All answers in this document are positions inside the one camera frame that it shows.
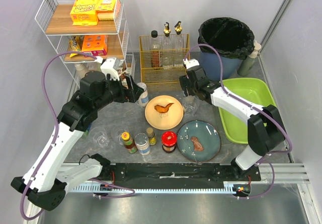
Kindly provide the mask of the glass oil bottle gold spout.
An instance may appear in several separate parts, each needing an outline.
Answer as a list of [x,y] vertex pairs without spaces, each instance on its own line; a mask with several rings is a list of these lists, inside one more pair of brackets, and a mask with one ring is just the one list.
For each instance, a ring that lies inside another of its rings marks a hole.
[[175,25],[176,36],[174,39],[174,49],[175,49],[175,57],[174,57],[174,67],[181,67],[183,64],[183,59],[186,55],[186,45],[185,39],[182,35],[182,26],[181,21],[178,21]]

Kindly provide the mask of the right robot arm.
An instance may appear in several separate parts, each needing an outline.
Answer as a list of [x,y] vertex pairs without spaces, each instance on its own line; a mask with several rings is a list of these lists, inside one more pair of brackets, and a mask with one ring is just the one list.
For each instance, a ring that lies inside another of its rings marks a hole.
[[222,82],[210,80],[200,66],[186,70],[179,77],[185,96],[197,96],[213,106],[219,107],[243,121],[247,126],[248,146],[231,161],[236,175],[247,172],[275,147],[289,137],[285,131],[278,109],[247,101],[232,93]]

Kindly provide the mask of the tall clear jar silver lid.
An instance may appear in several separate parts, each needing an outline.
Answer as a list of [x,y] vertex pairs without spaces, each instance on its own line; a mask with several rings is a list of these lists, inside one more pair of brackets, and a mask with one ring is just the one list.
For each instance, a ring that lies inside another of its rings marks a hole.
[[187,95],[185,98],[184,98],[185,101],[187,102],[194,102],[194,96],[191,96],[191,95]]

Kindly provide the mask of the white lid spice jar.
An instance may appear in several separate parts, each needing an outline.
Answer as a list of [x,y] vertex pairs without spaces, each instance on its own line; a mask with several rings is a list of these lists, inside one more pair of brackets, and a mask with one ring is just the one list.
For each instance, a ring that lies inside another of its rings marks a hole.
[[142,82],[138,83],[137,85],[139,87],[143,88],[143,90],[144,90],[144,92],[140,95],[137,103],[138,103],[139,106],[145,107],[149,102],[147,85],[145,83],[142,83]]

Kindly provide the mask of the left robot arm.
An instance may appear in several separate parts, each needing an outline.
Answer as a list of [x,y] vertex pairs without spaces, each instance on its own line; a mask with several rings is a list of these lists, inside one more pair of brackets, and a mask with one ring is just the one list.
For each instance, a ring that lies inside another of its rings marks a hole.
[[55,121],[55,128],[45,149],[23,176],[15,177],[11,186],[35,206],[52,211],[65,195],[83,182],[96,178],[110,161],[100,154],[92,155],[85,163],[59,174],[59,169],[74,144],[82,137],[98,111],[112,102],[135,103],[143,88],[132,76],[126,75],[127,86],[112,80],[109,74],[90,71],[80,81],[80,89],[63,105]]

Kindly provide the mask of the dark soy sauce bottle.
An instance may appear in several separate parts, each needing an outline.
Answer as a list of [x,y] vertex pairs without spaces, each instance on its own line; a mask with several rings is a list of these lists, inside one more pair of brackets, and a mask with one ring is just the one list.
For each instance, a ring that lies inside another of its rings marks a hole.
[[150,49],[150,59],[151,59],[151,66],[154,68],[160,67],[160,50],[162,46],[158,39],[158,32],[157,30],[151,31],[151,43],[149,46]]

